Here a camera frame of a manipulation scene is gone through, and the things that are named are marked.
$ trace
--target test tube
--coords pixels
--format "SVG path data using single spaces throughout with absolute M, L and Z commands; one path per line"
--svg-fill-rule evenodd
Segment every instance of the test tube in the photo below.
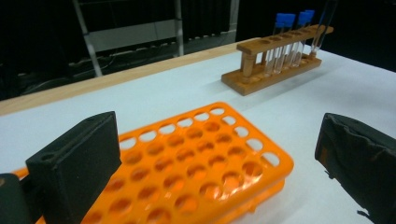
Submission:
M 314 17 L 315 10 L 306 10 L 304 12 L 305 16 L 305 25 L 304 27 L 310 26 L 312 18 Z M 292 59 L 291 62 L 291 67 L 298 67 L 300 66 L 301 59 L 303 58 L 303 52 L 304 52 L 304 46 L 305 46 L 306 40 L 302 40 L 299 42 L 297 49 L 295 50 L 295 55 L 294 58 Z
M 295 30 L 299 30 L 304 28 L 307 25 L 307 21 L 309 20 L 310 13 L 308 12 L 300 12 L 297 20 Z M 291 67 L 292 63 L 297 55 L 300 52 L 300 49 L 304 47 L 304 43 L 297 41 L 291 44 L 289 48 L 289 52 L 286 54 L 284 67 Z
M 281 35 L 283 33 L 284 23 L 281 21 L 284 20 L 283 19 L 284 17 L 285 14 L 283 13 L 276 14 L 276 22 L 274 26 L 273 35 Z M 271 76 L 275 65 L 275 59 L 276 59 L 276 49 L 267 50 L 267 53 L 265 55 L 265 67 L 264 67 L 264 74 L 266 76 Z
M 312 41 L 310 57 L 316 57 L 320 49 L 324 36 L 326 35 L 327 28 L 332 21 L 332 16 L 337 8 L 338 0 L 327 0 L 326 5 L 320 17 L 317 33 Z
M 290 31 L 294 24 L 295 15 L 286 14 L 285 16 L 285 28 L 284 32 Z M 276 61 L 274 66 L 274 74 L 279 74 L 282 71 L 283 62 L 285 61 L 285 53 L 291 47 L 291 45 L 283 46 L 276 49 Z

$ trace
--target black curtain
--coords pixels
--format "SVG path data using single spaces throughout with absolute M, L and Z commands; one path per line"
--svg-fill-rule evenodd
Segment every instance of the black curtain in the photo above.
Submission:
M 312 8 L 316 11 L 313 23 L 318 23 L 325 3 L 318 0 L 240 1 L 236 41 L 270 35 L 277 12 L 298 14 Z M 334 33 L 326 36 L 322 49 L 396 72 L 394 1 L 340 0 L 331 26 Z
M 68 75 L 67 62 L 76 60 L 73 55 L 81 53 L 83 42 L 77 20 L 63 12 L 67 6 L 65 0 L 56 5 L 50 0 L 0 1 L 0 55 L 7 69 Z
M 231 0 L 182 0 L 184 39 L 229 31 Z

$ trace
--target metal frame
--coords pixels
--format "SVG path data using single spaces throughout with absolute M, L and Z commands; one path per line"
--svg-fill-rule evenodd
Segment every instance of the metal frame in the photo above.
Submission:
M 87 29 L 87 25 L 82 15 L 78 0 L 73 0 L 73 5 L 78 16 L 79 25 L 84 36 L 87 50 L 90 54 L 96 77 L 101 77 L 103 75 L 96 57 L 96 52 L 99 51 L 122 48 L 130 45 L 176 37 L 177 55 L 184 55 L 183 21 L 181 17 L 180 0 L 175 0 L 176 15 L 174 20 L 156 21 L 152 23 L 96 31 L 91 33 Z

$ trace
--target blue cap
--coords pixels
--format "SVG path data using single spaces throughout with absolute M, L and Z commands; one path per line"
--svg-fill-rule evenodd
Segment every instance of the blue cap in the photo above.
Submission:
M 310 22 L 310 16 L 311 14 L 308 12 L 300 12 L 300 14 L 298 15 L 298 21 L 297 24 L 298 25 L 306 25 L 308 22 Z
M 276 13 L 276 22 L 283 22 L 285 20 L 285 13 Z
M 283 22 L 279 22 L 279 21 L 277 21 L 277 22 L 275 23 L 275 27 L 276 27 L 276 28 L 283 28 L 284 25 L 285 25 L 285 24 L 284 24 Z
M 308 21 L 312 21 L 312 18 L 314 18 L 315 10 L 308 9 L 305 12 L 309 13 Z
M 285 14 L 285 27 L 291 27 L 294 24 L 295 14 Z

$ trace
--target wooden test tube rack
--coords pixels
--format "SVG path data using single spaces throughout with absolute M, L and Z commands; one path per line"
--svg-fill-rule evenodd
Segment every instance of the wooden test tube rack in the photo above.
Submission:
M 242 51 L 241 68 L 222 75 L 221 81 L 241 95 L 248 95 L 254 91 L 262 90 L 277 82 L 319 67 L 321 60 L 316 58 L 316 55 L 303 54 L 298 67 L 284 68 L 280 74 L 271 74 L 270 76 L 264 74 L 265 56 L 268 50 L 314 38 L 317 30 L 318 25 L 312 25 L 298 31 L 289 31 L 282 35 L 270 35 L 238 44 L 236 48 Z M 333 28 L 328 27 L 326 34 L 332 33 L 332 31 Z M 262 53 L 262 61 L 256 63 L 257 55 L 260 53 Z

